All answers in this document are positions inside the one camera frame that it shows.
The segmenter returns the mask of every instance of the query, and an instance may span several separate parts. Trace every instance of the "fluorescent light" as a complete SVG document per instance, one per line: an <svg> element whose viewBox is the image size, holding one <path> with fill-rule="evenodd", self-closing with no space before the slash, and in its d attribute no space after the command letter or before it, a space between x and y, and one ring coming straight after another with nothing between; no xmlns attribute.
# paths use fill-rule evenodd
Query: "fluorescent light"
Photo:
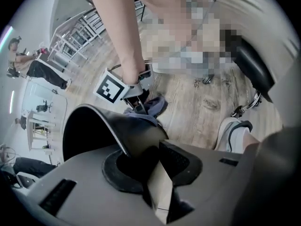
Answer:
<svg viewBox="0 0 301 226"><path fill-rule="evenodd" d="M10 97L10 105L9 105L9 113L10 113L10 114L13 112L14 95L15 95L15 91L13 90L13 91L11 92L11 97Z"/></svg>
<svg viewBox="0 0 301 226"><path fill-rule="evenodd" d="M6 42L6 40L8 39L10 33L13 31L13 27L10 26L10 28L7 30L6 34L4 35L2 41L0 42L0 51L4 45L4 43Z"/></svg>

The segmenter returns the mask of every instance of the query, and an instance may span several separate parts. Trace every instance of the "pixelated area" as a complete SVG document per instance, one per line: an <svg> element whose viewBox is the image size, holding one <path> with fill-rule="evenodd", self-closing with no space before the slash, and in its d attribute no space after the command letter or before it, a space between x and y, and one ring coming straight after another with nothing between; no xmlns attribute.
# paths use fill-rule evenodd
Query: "pixelated area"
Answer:
<svg viewBox="0 0 301 226"><path fill-rule="evenodd" d="M142 51L144 59L153 59L155 72L203 78L219 74L221 66L232 63L239 31L221 24L216 14L218 2L214 6L205 19L208 4L201 1L186 0L180 15L169 13L163 19L146 9Z"/></svg>

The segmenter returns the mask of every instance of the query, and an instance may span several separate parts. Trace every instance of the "black chair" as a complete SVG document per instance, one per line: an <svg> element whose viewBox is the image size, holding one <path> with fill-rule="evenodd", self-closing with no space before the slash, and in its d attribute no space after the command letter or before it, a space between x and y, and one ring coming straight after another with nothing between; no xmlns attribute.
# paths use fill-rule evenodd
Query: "black chair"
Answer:
<svg viewBox="0 0 301 226"><path fill-rule="evenodd" d="M238 40L237 35L235 39L229 37L228 39L221 40L230 41L229 43L231 44L225 46L226 51L231 53L231 57L234 58L233 62L236 63L244 75L250 79L253 88L256 89L252 101L246 105L238 106L232 112L231 116L236 118L241 117L246 110L258 106L259 103L261 103L262 97L267 101L272 102L268 95L268 91L274 85L274 80L257 51L243 38ZM206 76L203 79L203 83L210 83L210 80L213 77L213 74Z"/></svg>

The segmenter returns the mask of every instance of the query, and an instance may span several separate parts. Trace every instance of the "black plastic opening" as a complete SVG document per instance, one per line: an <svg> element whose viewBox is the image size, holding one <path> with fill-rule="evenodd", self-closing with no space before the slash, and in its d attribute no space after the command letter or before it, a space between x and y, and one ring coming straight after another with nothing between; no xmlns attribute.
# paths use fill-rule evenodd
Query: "black plastic opening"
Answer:
<svg viewBox="0 0 301 226"><path fill-rule="evenodd" d="M116 143L109 128L93 109L77 108L69 116L63 134L64 161L80 153Z"/></svg>
<svg viewBox="0 0 301 226"><path fill-rule="evenodd" d="M238 164L238 161L229 158L222 158L220 159L220 162L231 165L233 167L236 167Z"/></svg>

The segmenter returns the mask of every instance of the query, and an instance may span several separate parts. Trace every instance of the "black cushion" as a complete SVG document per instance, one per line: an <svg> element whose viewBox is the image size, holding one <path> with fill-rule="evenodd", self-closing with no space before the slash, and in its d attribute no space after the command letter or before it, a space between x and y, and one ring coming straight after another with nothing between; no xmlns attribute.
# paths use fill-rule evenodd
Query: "black cushion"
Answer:
<svg viewBox="0 0 301 226"><path fill-rule="evenodd" d="M268 96L268 91L274 85L274 80L259 54L244 39L241 39L241 45L237 48L234 62L250 79L253 87L261 92L269 102L272 102Z"/></svg>

